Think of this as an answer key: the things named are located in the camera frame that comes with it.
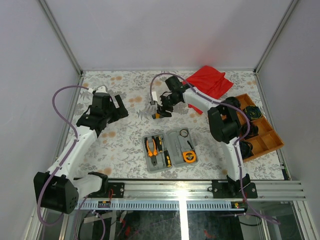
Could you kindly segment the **hex key set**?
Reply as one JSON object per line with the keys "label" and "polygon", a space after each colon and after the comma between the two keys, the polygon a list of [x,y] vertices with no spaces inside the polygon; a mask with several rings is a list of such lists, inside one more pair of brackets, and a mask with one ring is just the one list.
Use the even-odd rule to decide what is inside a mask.
{"label": "hex key set", "polygon": [[155,113],[155,114],[152,115],[152,118],[153,119],[160,119],[161,115],[159,113]]}

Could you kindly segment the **grey plastic tool case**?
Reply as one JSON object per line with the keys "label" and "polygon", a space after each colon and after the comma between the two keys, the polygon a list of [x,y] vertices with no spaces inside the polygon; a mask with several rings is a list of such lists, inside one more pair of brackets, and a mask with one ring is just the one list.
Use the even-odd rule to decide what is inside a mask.
{"label": "grey plastic tool case", "polygon": [[[187,129],[189,132],[188,137],[182,137],[180,136],[180,130]],[[161,139],[164,141],[164,145],[166,146],[170,160],[171,160],[171,167],[166,167],[165,164],[165,157],[164,152],[158,152],[157,158],[157,166],[153,166],[151,163],[151,159],[147,155],[147,151],[145,148],[145,137],[148,138],[148,141],[151,142],[151,137],[154,136],[155,138],[157,136],[160,136]],[[189,165],[196,165],[199,162],[199,158],[197,156],[195,147],[196,143],[194,140],[192,140],[192,136],[190,133],[190,130],[187,127],[182,128],[176,128],[173,130],[169,130],[167,132],[156,132],[151,133],[149,135],[145,135],[142,137],[142,144],[143,144],[143,152],[146,162],[146,167],[149,173],[158,173],[163,172],[165,170],[169,170],[172,167],[185,167]],[[187,163],[183,159],[183,152],[188,151],[194,151],[196,154],[196,161],[193,163]]]}

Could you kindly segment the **black yellow screwdriver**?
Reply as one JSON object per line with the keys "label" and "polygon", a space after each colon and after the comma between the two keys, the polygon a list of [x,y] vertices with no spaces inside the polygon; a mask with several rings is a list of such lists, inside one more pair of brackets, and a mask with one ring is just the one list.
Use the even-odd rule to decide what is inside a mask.
{"label": "black yellow screwdriver", "polygon": [[165,165],[167,168],[169,168],[172,166],[169,151],[168,151],[167,147],[165,146],[164,139],[162,138],[161,140],[162,140],[162,151],[164,154]]}
{"label": "black yellow screwdriver", "polygon": [[160,136],[156,136],[155,143],[156,143],[157,151],[159,153],[162,153],[163,152],[162,138]]}

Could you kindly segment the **orange handled pliers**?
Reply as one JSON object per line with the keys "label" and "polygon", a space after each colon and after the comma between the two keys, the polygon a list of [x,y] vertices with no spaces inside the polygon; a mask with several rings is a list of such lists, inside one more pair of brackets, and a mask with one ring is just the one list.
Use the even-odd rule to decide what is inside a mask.
{"label": "orange handled pliers", "polygon": [[147,137],[144,138],[144,146],[147,152],[147,156],[150,158],[151,163],[154,167],[157,166],[157,156],[158,156],[158,149],[156,144],[156,138],[154,136],[151,137],[151,142]]}

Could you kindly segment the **orange tape measure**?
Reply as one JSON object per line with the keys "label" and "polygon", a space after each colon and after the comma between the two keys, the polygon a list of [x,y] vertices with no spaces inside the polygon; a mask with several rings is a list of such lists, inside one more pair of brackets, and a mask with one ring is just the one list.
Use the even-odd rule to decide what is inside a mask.
{"label": "orange tape measure", "polygon": [[194,163],[197,160],[197,156],[194,151],[184,151],[182,153],[182,157],[183,160],[188,164]]}

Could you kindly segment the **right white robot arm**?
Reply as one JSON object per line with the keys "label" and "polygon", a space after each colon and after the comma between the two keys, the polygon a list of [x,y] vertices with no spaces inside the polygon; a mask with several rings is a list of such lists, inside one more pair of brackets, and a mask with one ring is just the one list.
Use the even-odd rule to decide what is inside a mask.
{"label": "right white robot arm", "polygon": [[186,103],[207,114],[209,130],[212,137],[220,143],[226,163],[228,192],[233,197],[246,198],[246,187],[251,184],[246,173],[240,150],[241,124],[238,113],[243,112],[228,99],[221,101],[201,92],[192,84],[182,83],[177,75],[165,80],[169,94],[159,97],[156,113],[153,119],[170,118],[173,107],[178,103]]}

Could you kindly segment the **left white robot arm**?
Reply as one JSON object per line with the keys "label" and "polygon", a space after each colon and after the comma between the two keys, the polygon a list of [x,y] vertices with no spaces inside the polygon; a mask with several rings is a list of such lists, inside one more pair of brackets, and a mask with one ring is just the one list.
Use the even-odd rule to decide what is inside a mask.
{"label": "left white robot arm", "polygon": [[91,171],[76,179],[76,168],[107,125],[128,115],[120,95],[111,97],[106,92],[94,92],[92,104],[76,123],[75,138],[46,172],[38,172],[33,179],[38,208],[70,214],[79,199],[91,194],[101,198],[109,194],[106,174]]}

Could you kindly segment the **black tape roll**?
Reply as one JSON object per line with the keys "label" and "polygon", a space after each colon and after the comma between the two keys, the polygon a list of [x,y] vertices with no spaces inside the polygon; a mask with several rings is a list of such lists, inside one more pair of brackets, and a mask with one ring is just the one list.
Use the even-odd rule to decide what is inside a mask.
{"label": "black tape roll", "polygon": [[189,135],[189,131],[186,128],[184,128],[180,130],[179,134],[181,137],[186,138]]}

